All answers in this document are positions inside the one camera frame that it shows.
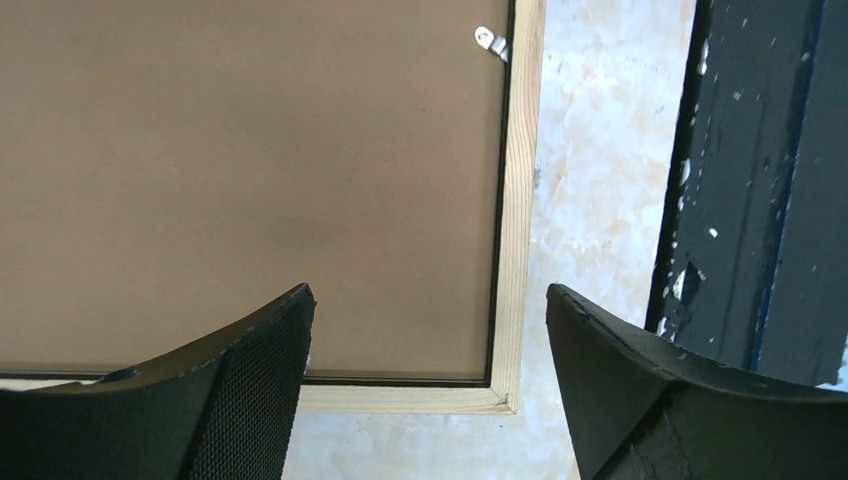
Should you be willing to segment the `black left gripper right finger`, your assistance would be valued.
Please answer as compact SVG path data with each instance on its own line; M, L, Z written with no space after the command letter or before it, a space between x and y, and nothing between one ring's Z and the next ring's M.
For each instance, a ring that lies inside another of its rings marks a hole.
M574 290L546 325L584 479L843 479L847 397L735 369Z

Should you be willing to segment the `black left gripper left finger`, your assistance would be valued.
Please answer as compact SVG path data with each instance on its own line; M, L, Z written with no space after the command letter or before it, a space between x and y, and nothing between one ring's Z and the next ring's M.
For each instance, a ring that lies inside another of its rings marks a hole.
M278 479L316 302L301 284L91 384L1 394L5 479Z

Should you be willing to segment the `silver frame clip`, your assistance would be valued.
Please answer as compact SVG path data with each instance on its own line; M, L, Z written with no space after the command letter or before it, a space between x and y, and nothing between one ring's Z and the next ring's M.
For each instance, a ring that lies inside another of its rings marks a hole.
M492 32L488 27L479 26L474 31L476 43L486 51L497 56L503 62L510 61L510 44L506 37Z

